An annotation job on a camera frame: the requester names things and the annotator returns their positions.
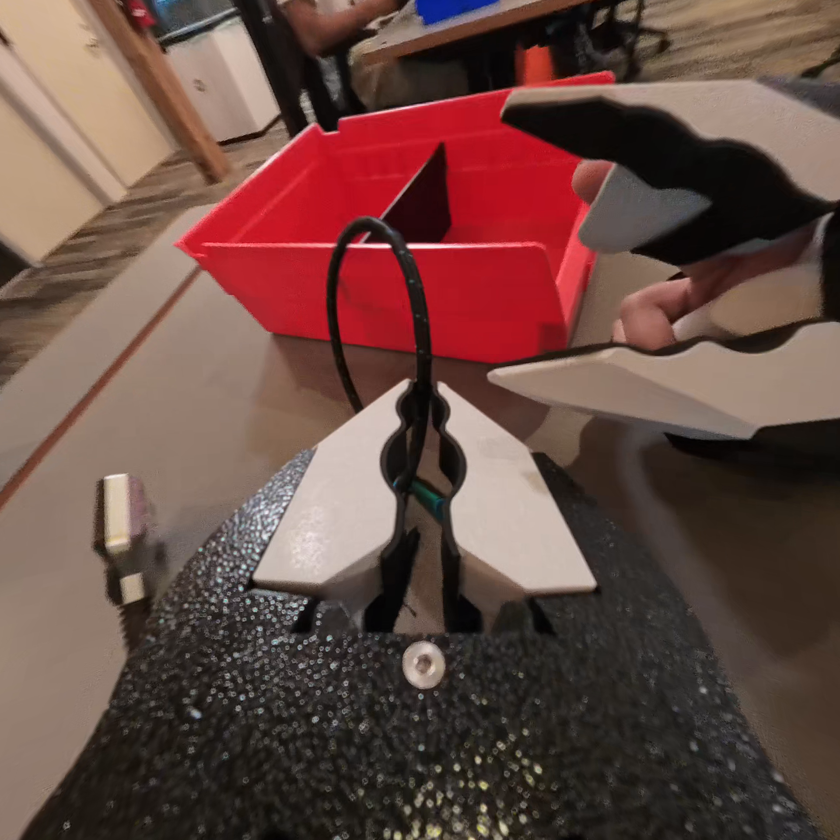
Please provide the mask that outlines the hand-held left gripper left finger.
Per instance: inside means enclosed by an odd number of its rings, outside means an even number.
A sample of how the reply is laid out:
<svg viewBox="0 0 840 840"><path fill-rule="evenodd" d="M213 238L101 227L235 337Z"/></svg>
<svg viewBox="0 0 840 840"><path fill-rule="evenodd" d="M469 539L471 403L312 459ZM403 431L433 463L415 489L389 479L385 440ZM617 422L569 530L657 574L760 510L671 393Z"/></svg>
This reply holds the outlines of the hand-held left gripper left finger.
<svg viewBox="0 0 840 840"><path fill-rule="evenodd" d="M380 558L396 532L397 496L385 445L403 420L401 380L331 432L310 463L255 568L260 590L339 602L352 616L383 592Z"/></svg>

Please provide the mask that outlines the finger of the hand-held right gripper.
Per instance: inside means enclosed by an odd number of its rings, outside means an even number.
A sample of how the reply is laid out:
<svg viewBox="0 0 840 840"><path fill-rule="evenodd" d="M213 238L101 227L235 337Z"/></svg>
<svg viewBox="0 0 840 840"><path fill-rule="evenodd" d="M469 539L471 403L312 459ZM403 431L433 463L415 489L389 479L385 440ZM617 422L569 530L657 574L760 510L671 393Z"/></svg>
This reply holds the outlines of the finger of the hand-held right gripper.
<svg viewBox="0 0 840 840"><path fill-rule="evenodd" d="M838 209L838 118L757 81L519 89L500 119L613 164L579 229L602 255L687 266Z"/></svg>
<svg viewBox="0 0 840 840"><path fill-rule="evenodd" d="M675 325L661 351L588 345L496 368L494 385L548 406L700 440L839 417L838 315L817 257L729 289Z"/></svg>

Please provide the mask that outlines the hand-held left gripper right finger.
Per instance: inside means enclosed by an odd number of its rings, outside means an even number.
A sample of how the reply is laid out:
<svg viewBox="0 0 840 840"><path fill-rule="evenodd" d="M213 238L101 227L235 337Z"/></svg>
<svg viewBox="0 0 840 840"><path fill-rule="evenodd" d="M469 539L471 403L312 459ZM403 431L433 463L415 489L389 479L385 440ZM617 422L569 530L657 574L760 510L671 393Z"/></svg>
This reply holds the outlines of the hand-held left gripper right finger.
<svg viewBox="0 0 840 840"><path fill-rule="evenodd" d="M447 536L457 595L496 617L510 602L593 593L593 572L529 447L449 385L436 396L440 451L455 447Z"/></svg>

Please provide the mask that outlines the dark hub adapter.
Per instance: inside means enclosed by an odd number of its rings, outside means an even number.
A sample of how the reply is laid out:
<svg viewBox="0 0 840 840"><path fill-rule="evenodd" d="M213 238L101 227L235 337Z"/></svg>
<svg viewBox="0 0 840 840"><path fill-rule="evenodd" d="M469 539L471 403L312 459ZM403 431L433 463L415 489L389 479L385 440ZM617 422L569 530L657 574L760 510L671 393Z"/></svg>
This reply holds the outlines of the dark hub adapter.
<svg viewBox="0 0 840 840"><path fill-rule="evenodd" d="M96 487L92 547L101 559L112 604L149 601L156 586L156 534L142 481L110 474Z"/></svg>

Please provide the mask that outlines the person's right hand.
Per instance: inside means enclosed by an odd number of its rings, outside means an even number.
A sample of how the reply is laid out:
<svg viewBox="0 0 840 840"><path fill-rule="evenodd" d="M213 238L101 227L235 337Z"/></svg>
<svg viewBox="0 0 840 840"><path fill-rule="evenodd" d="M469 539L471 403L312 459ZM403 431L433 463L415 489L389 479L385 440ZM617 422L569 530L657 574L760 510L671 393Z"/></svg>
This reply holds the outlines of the person's right hand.
<svg viewBox="0 0 840 840"><path fill-rule="evenodd" d="M603 254L636 251L645 239L667 226L665 216L678 209L682 220L700 210L700 197L666 190L665 197L631 173L614 175L609 161L583 161L572 177L574 193L589 206L581 240ZM641 350L662 350L676 342L675 324L720 295L756 277L816 259L822 252L825 216L771 240L761 248L712 255L696 262L676 262L682 277L659 282L627 296L612 327L614 343Z"/></svg>

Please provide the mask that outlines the orange object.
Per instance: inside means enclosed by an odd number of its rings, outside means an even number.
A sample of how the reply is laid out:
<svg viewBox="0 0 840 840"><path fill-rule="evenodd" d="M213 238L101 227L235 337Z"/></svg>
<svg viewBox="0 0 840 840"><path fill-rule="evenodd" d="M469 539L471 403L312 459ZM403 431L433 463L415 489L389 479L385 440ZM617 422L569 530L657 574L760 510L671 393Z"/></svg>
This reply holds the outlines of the orange object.
<svg viewBox="0 0 840 840"><path fill-rule="evenodd" d="M516 86L542 86L559 79L554 67L552 50L548 46L529 48L517 45L514 55Z"/></svg>

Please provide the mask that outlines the wooden table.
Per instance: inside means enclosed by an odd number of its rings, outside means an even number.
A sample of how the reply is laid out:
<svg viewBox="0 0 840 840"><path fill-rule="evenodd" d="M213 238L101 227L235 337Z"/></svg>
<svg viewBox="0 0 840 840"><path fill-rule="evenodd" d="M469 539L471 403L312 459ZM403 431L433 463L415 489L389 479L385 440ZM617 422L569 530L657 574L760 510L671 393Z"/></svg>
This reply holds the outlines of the wooden table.
<svg viewBox="0 0 840 840"><path fill-rule="evenodd" d="M500 1L435 24L424 23L418 13L399 14L375 36L360 44L358 62L369 66L418 55L530 24L583 4L584 1Z"/></svg>

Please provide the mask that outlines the blue plastic bin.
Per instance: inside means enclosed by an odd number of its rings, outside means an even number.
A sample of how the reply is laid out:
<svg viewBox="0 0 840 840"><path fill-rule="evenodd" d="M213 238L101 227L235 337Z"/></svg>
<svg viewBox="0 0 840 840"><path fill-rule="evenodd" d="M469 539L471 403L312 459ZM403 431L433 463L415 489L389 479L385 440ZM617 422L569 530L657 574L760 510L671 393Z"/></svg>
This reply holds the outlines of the blue plastic bin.
<svg viewBox="0 0 840 840"><path fill-rule="evenodd" d="M449 1L449 0L416 0L415 8L418 16L426 26L436 25L456 18L459 15L470 14L479 9L497 4L498 1Z"/></svg>

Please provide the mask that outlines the black bin divider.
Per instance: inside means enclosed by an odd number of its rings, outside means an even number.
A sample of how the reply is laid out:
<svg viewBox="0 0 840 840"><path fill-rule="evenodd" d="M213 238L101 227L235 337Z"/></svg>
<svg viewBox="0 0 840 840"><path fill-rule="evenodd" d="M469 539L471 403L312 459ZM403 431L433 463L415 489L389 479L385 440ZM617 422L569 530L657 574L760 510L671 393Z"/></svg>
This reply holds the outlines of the black bin divider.
<svg viewBox="0 0 840 840"><path fill-rule="evenodd" d="M448 162L444 142L416 171L386 208L381 220L409 245L439 245L452 224L448 199Z"/></svg>

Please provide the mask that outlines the black office chair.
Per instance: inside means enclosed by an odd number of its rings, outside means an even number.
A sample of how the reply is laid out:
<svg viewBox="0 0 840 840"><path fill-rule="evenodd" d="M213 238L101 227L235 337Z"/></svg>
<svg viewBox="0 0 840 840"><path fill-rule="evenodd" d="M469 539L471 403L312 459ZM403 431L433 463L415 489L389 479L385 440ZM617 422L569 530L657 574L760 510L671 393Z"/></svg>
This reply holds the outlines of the black office chair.
<svg viewBox="0 0 840 840"><path fill-rule="evenodd" d="M351 85L350 48L360 43L362 35L335 46L326 58L335 64L339 99L330 89L316 58L308 55L276 2L234 1L248 36L266 73L280 108L280 116L290 137L305 130L309 121L301 106L301 95L309 97L318 126L335 131L342 118L367 112Z"/></svg>

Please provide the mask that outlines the white door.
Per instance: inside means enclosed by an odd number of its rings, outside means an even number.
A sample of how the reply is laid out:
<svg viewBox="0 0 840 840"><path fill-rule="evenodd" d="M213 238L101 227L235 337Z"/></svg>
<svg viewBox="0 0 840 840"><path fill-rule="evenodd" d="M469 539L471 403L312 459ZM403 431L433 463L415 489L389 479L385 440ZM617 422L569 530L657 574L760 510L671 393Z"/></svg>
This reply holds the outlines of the white door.
<svg viewBox="0 0 840 840"><path fill-rule="evenodd" d="M58 102L2 41L3 245L36 266L126 192Z"/></svg>
<svg viewBox="0 0 840 840"><path fill-rule="evenodd" d="M1 24L16 57L124 186L173 153L87 2L2 1Z"/></svg>

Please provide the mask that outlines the white recycling bin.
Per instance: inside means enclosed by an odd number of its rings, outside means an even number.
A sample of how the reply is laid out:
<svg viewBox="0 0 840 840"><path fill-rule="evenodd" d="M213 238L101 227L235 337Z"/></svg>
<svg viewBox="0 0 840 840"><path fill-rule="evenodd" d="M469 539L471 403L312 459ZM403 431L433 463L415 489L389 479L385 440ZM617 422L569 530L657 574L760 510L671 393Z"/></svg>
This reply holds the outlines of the white recycling bin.
<svg viewBox="0 0 840 840"><path fill-rule="evenodd" d="M257 137L279 120L277 100L237 10L185 26L160 43L217 143Z"/></svg>

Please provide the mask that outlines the wooden post with red stickers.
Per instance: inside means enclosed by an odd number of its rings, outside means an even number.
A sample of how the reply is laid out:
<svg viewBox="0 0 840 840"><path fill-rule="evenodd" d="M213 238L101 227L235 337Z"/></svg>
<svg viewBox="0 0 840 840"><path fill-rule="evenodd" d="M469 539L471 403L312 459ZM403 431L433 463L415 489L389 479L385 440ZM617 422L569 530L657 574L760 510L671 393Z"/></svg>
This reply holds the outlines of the wooden post with red stickers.
<svg viewBox="0 0 840 840"><path fill-rule="evenodd" d="M88 5L205 182L227 180L230 164L225 153L194 108L150 28L134 22L130 2L89 1Z"/></svg>

